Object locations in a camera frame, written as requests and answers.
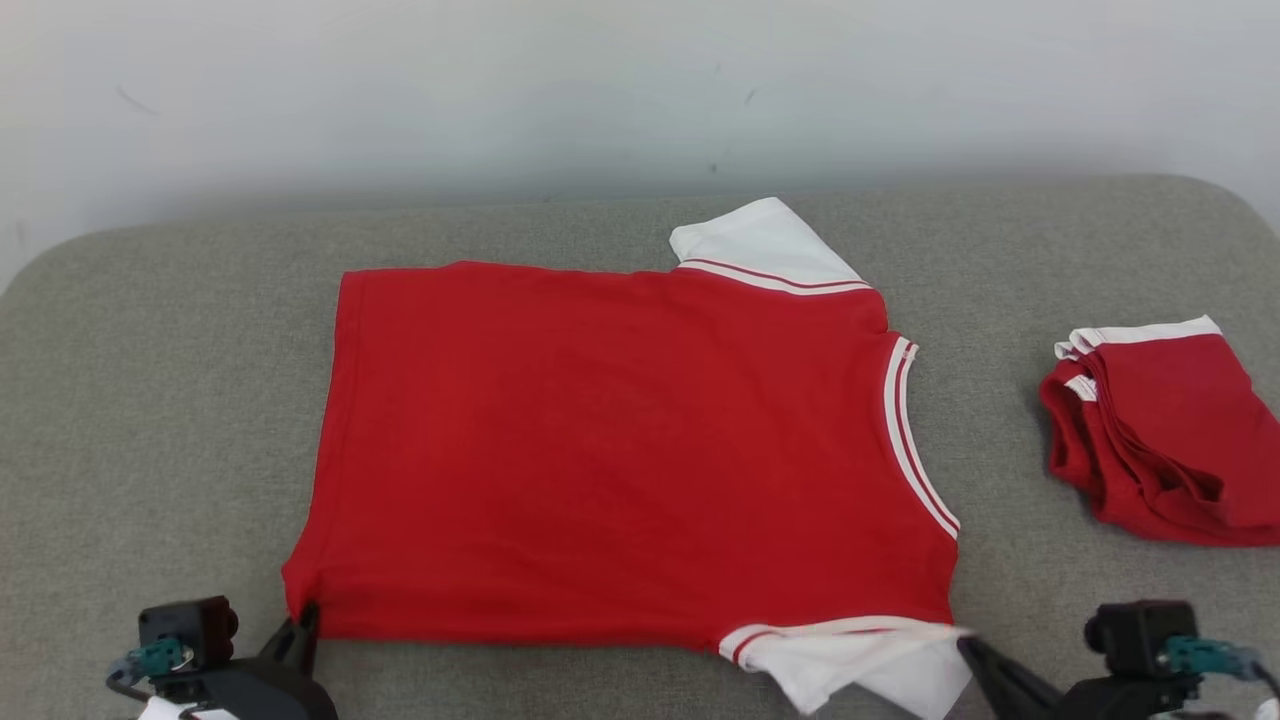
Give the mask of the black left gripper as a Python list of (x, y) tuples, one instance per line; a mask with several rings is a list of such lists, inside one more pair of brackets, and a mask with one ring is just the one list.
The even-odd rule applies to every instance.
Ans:
[(308, 602), (287, 618), (259, 656), (154, 682), (157, 697), (193, 705), (201, 720), (339, 720), (328, 691), (314, 676), (320, 607)]

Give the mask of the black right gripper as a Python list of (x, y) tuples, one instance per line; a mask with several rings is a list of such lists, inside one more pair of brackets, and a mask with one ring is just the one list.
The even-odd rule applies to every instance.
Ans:
[(1202, 676), (1101, 676), (1060, 691), (978, 635), (960, 638), (957, 651), (996, 720), (1149, 720), (1184, 710), (1203, 684)]

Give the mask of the red shorts white stripe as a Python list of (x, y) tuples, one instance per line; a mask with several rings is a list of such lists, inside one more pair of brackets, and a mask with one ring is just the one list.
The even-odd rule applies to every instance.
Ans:
[(1280, 419), (1208, 316), (1085, 327), (1039, 384), (1048, 470), (1148, 541), (1280, 547)]

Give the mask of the red Bulls 23 jersey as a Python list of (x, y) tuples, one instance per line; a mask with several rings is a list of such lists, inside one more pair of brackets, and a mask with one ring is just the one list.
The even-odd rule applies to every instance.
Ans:
[(669, 243), (667, 272), (346, 273), (289, 611), (338, 639), (676, 646), (801, 714), (859, 685), (943, 720), (970, 671), (916, 345), (778, 199)]

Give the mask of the grey fabric sofa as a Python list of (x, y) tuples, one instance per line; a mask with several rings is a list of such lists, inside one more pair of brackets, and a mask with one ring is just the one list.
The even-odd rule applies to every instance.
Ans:
[[(786, 193), (920, 346), (909, 416), (957, 516), (960, 621), (1044, 679), (1102, 673), (1096, 607), (1185, 600), (1280, 678), (1280, 548), (1152, 543), (1046, 471), (1038, 386), (1078, 327), (1211, 316), (1280, 415), (1280, 225), (1184, 176)], [(460, 259), (664, 270), (748, 196), (141, 225), (44, 252), (0, 293), (0, 720), (131, 720), (105, 685), (141, 609), (284, 618), (340, 274)]]

